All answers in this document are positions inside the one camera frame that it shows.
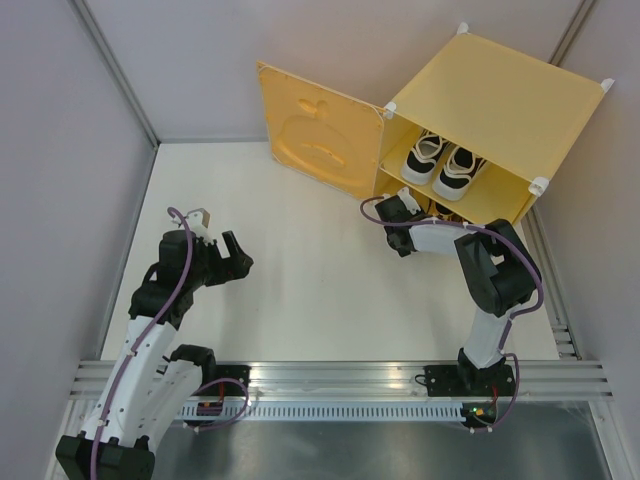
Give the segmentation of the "gold loafer shoe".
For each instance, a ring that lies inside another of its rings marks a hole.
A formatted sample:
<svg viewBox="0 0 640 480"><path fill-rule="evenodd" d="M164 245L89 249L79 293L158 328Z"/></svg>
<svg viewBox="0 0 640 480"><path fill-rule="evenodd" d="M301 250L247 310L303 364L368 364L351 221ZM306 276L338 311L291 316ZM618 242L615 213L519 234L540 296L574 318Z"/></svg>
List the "gold loafer shoe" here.
<svg viewBox="0 0 640 480"><path fill-rule="evenodd" d="M445 221L454 221L456 218L452 210L432 199L429 200L427 215Z"/></svg>

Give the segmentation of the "white black sneaker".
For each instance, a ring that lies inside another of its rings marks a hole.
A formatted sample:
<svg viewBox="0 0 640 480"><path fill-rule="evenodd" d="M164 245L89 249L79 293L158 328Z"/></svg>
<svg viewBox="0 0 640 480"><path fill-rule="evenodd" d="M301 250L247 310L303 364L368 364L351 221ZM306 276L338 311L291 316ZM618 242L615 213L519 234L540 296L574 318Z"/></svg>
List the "white black sneaker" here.
<svg viewBox="0 0 640 480"><path fill-rule="evenodd" d="M459 201L469 190L487 161L461 146L452 148L432 188L440 197Z"/></svg>
<svg viewBox="0 0 640 480"><path fill-rule="evenodd" d="M449 144L440 135L423 130L409 150L401 169L402 178L414 185L426 185Z"/></svg>

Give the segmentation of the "yellow cabinet door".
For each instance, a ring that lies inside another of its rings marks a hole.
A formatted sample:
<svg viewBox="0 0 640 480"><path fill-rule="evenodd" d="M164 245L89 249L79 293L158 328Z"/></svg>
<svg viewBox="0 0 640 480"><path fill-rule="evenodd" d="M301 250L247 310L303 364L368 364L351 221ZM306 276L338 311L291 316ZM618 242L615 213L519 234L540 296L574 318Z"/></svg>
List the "yellow cabinet door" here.
<svg viewBox="0 0 640 480"><path fill-rule="evenodd" d="M369 197L383 110L263 62L256 70L274 159L357 199Z"/></svg>

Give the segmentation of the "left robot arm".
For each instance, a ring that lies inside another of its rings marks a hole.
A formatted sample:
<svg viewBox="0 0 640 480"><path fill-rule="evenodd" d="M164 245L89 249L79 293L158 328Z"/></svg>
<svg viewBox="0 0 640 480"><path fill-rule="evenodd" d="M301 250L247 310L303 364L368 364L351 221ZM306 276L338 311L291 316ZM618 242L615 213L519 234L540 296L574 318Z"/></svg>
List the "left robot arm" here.
<svg viewBox="0 0 640 480"><path fill-rule="evenodd" d="M192 395L220 382L212 349L173 342L201 287L248 276L252 258L233 232L228 253L203 230L162 236L157 261L131 297L123 346L104 390L76 435L60 438L55 457L70 479L149 479L162 438Z"/></svg>

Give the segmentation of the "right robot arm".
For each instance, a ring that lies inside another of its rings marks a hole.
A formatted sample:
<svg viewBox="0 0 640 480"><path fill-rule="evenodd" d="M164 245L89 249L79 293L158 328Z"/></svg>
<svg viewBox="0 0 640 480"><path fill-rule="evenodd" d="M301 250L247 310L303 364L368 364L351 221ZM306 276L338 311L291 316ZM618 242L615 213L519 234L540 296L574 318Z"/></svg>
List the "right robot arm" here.
<svg viewBox="0 0 640 480"><path fill-rule="evenodd" d="M482 393L505 363L514 319L542 306L538 267L507 220L478 225L430 216L407 189L372 201L376 215L370 220L384 228L399 256L437 253L458 259L476 313L458 354L456 381L469 395Z"/></svg>

